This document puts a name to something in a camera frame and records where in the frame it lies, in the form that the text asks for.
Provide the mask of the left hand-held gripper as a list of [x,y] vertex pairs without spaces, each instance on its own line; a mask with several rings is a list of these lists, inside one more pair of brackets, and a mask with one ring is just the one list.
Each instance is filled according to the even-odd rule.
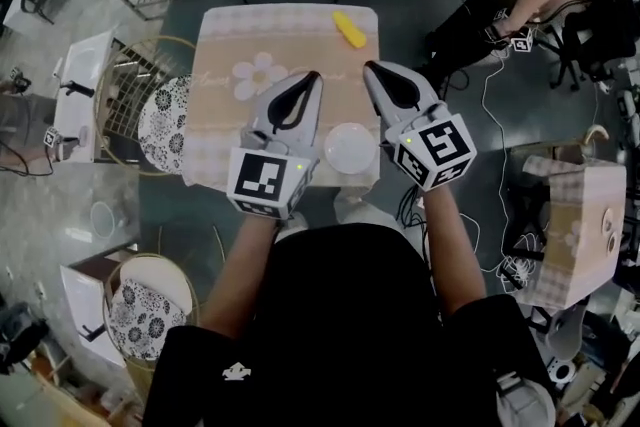
[[316,130],[323,92],[318,72],[286,77],[260,93],[241,145],[231,150],[226,196],[240,212],[287,219],[319,163]]

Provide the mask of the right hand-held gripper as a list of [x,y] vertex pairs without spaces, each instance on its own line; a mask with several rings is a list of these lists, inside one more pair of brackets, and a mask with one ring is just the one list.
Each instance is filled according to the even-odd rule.
[[[374,110],[391,126],[385,139],[393,147],[392,161],[422,191],[468,171],[477,156],[471,135],[460,114],[437,102],[438,95],[423,75],[397,63],[370,61],[363,67],[363,78]],[[417,109],[425,110],[405,119]]]

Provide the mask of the white round plate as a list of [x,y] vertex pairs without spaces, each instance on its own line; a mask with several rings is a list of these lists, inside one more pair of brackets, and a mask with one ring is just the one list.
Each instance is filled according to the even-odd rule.
[[359,123],[343,123],[333,128],[324,140],[329,165],[339,173],[365,172],[376,156],[377,143],[370,131]]

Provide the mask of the yellow banana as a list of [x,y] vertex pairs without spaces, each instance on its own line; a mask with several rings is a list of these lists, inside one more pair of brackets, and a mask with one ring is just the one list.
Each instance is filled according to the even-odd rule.
[[342,11],[334,11],[332,19],[337,30],[354,48],[361,49],[367,44],[367,37],[357,25]]

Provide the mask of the person's right forearm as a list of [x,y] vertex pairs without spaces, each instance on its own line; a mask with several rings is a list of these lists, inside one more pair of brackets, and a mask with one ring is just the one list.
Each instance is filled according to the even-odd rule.
[[423,204],[435,290],[442,312],[451,316],[486,297],[485,281],[450,189],[426,192]]

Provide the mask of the grey shoulder pouch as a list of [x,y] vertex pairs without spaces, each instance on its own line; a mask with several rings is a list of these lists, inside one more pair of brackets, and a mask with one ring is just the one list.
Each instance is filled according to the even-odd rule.
[[501,427],[555,427],[556,408],[549,392],[516,372],[497,379],[496,405]]

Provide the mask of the person's left forearm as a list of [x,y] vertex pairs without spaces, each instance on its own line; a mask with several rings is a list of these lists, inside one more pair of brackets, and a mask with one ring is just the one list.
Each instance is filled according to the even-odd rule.
[[201,316],[201,326],[238,338],[254,314],[277,223],[249,215],[242,223]]

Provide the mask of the beige flower print tablecloth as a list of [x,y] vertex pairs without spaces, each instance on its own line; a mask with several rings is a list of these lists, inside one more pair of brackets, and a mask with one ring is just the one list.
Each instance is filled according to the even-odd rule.
[[[337,30],[344,12],[365,33],[352,47]],[[186,185],[226,189],[229,157],[256,97],[280,80],[317,71],[324,81],[315,144],[336,126],[359,123],[380,137],[362,69],[379,57],[378,16],[369,7],[278,3],[217,7],[200,27],[192,68],[181,175]]]

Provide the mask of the person's white shoe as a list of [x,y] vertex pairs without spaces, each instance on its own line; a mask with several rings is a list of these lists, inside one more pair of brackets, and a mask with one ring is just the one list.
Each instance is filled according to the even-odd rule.
[[284,221],[280,227],[275,242],[279,242],[291,235],[305,231],[308,229],[308,223],[305,217],[300,212],[293,212],[291,217]]

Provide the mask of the light wooden chair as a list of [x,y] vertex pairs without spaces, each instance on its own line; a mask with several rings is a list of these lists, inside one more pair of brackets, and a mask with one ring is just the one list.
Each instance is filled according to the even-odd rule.
[[608,141],[609,133],[605,127],[599,124],[591,125],[582,138],[582,145],[587,147],[596,140]]

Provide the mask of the clear round bowl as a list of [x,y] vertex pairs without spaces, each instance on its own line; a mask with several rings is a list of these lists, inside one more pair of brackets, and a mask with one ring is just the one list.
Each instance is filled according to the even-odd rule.
[[115,215],[112,208],[102,202],[95,202],[90,209],[90,221],[95,235],[102,239],[109,239],[116,228]]

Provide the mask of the person's black shirt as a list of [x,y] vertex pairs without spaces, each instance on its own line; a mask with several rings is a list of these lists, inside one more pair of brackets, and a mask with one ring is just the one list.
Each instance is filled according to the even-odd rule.
[[425,262],[371,224],[307,230],[269,255],[238,339],[172,328],[143,427],[500,427],[498,380],[550,383],[516,301],[442,317]]

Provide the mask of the table with beige checked cloth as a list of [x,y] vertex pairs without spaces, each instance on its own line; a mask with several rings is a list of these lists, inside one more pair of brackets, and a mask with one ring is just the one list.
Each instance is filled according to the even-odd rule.
[[573,164],[532,155],[523,165],[529,175],[547,180],[550,220],[544,258],[526,287],[515,293],[521,304],[565,310],[609,281],[617,260],[606,259],[602,217],[607,208],[619,216],[619,250],[626,200],[626,168],[598,159]]

